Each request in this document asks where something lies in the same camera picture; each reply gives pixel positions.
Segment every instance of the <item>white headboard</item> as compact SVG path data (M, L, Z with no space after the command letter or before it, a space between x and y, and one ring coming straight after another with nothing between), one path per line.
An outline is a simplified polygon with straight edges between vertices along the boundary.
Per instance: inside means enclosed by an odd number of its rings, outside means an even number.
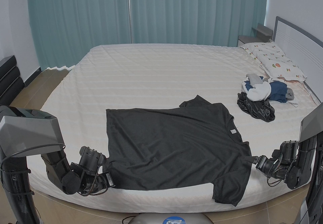
M276 17L273 41L304 72L305 85L323 101L323 42L280 17Z

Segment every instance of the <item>teal curtain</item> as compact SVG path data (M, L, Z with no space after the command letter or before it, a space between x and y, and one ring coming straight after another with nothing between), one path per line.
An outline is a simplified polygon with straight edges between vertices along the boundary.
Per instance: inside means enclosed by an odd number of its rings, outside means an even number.
M133 43L236 46L264 23L267 0L130 0Z
M41 68L77 64L94 46L131 43L129 0L28 0Z

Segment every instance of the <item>pillowcase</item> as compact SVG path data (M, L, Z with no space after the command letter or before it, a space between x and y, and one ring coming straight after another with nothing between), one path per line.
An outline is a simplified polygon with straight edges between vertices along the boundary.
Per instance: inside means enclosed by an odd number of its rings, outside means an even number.
M257 60L270 77L284 77L287 81L305 81L305 74L274 42L247 43L240 47Z

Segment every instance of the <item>tile floor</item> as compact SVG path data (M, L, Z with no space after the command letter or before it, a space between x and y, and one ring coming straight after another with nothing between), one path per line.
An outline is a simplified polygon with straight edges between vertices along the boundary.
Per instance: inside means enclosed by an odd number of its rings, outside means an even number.
M12 102L12 106L40 109L50 93L67 75L68 70L46 70L23 89ZM245 209L208 212L206 215L215 224L291 224L295 220L308 185L291 191L268 202ZM132 213L117 213L95 210L65 202L35 191L34 203L45 224L120 224L121 220ZM0 186L0 224L15 223L14 214Z

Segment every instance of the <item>black clothing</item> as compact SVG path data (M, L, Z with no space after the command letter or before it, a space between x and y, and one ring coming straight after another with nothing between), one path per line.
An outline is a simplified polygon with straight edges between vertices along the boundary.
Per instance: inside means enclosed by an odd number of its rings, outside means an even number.
M245 92L238 93L238 106L242 111L253 118L271 122L275 120L275 109L270 105L268 98L262 101L251 101Z
M250 176L252 164L244 160L251 156L249 143L242 142L222 103L197 96L183 104L162 110L107 109L110 157L104 171L121 189L213 183L215 202L236 206Z

